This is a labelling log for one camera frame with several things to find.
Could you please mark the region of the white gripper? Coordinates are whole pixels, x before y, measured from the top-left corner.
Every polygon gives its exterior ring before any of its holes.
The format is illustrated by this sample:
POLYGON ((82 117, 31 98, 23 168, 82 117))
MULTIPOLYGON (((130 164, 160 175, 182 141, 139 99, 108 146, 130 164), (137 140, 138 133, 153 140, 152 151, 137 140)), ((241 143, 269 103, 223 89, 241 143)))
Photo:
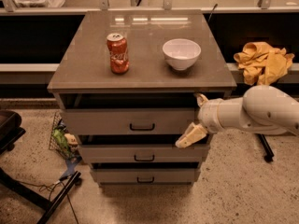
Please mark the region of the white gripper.
POLYGON ((200 107, 198 119, 200 124, 191 123, 185 133, 176 141, 178 148, 189 147, 206 137, 207 132, 218 133, 223 130, 218 118, 218 108, 222 99, 208 100, 203 93, 195 93, 194 97, 200 107))

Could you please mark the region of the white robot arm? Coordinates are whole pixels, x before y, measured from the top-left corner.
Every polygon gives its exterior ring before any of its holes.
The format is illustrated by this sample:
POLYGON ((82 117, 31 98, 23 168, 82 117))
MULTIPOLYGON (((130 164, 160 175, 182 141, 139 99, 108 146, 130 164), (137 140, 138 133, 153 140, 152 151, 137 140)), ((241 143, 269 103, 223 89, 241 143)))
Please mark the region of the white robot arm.
POLYGON ((299 102, 273 86, 254 86, 242 97, 228 100, 208 100, 202 93, 196 93, 195 97, 199 106, 198 122, 192 122, 177 140, 179 148, 227 129, 257 134, 299 134, 299 102))

